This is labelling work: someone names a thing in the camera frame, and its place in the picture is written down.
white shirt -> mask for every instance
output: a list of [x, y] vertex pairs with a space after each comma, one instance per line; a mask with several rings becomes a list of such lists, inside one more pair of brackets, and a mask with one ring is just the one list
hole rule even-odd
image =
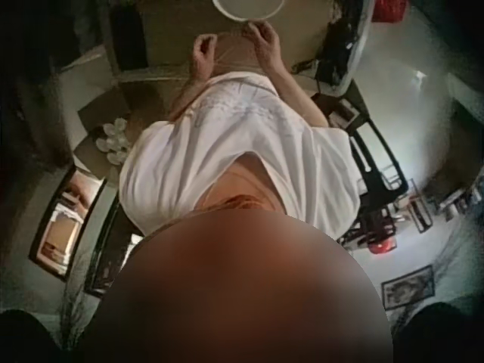
[[209, 85], [176, 124], [154, 123], [136, 142], [120, 176], [126, 215], [148, 235], [194, 210], [239, 156], [254, 153], [289, 216], [341, 237], [360, 201], [349, 136], [310, 127], [264, 76], [233, 72]]

red container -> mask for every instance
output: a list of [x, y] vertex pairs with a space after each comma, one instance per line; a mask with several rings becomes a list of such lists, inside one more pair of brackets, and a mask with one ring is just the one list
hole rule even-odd
[[374, 23], [398, 23], [402, 21], [407, 0], [375, 0]]

wall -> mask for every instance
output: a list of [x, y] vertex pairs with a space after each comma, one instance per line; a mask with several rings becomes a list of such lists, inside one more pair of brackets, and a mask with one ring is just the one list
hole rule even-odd
[[45, 173], [25, 205], [2, 266], [1, 309], [24, 309], [46, 315], [57, 311], [64, 283], [29, 260], [29, 252], [41, 219], [66, 173], [67, 170]]
[[[66, 172], [60, 170], [53, 174], [45, 173], [32, 199], [25, 206], [13, 236], [11, 251], [2, 266], [0, 310], [23, 309], [41, 315], [57, 315], [59, 312], [65, 283], [32, 262], [29, 252], [39, 223]], [[87, 256], [89, 249], [94, 248], [116, 193], [115, 184], [107, 184], [101, 192], [81, 236], [74, 264], [76, 259]], [[74, 269], [71, 275], [76, 276]]]

person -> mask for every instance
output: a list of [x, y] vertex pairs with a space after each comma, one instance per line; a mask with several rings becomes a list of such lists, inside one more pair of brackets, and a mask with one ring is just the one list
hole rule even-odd
[[359, 208], [349, 136], [329, 128], [287, 71], [271, 24], [250, 21], [242, 33], [265, 76], [211, 78], [218, 37], [197, 37], [191, 78], [169, 121], [154, 123], [132, 148], [119, 201], [145, 236], [230, 206], [283, 213], [337, 239]]
[[318, 229], [222, 209], [146, 237], [101, 300], [76, 361], [391, 361], [377, 291]]
[[79, 361], [391, 361], [377, 292], [330, 238], [358, 210], [348, 135], [286, 71], [267, 22], [244, 36], [268, 78], [211, 79], [217, 38], [198, 37], [170, 122], [133, 147], [119, 200], [146, 237]]

tile floor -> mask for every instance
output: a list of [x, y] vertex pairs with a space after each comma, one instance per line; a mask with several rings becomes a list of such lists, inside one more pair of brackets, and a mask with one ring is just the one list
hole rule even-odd
[[[423, 15], [409, 8], [401, 23], [372, 24], [355, 75], [377, 127], [406, 176], [419, 186], [438, 170], [448, 149], [451, 98], [445, 86], [447, 57], [445, 46]], [[109, 88], [111, 82], [105, 58], [60, 76], [71, 147], [85, 137], [76, 111]], [[377, 161], [386, 166], [384, 158]], [[382, 256], [361, 250], [354, 257], [380, 292], [382, 282], [433, 263], [452, 231], [462, 223], [467, 222], [437, 219], [433, 229], [422, 235], [411, 226], [397, 236], [397, 250]], [[448, 301], [476, 292], [477, 282], [468, 282], [477, 271], [473, 268], [482, 265], [482, 255], [472, 252], [477, 248], [475, 234], [467, 235], [465, 241], [470, 247], [458, 249], [455, 258], [466, 261], [466, 267], [442, 279], [443, 288], [437, 289], [435, 299]]]

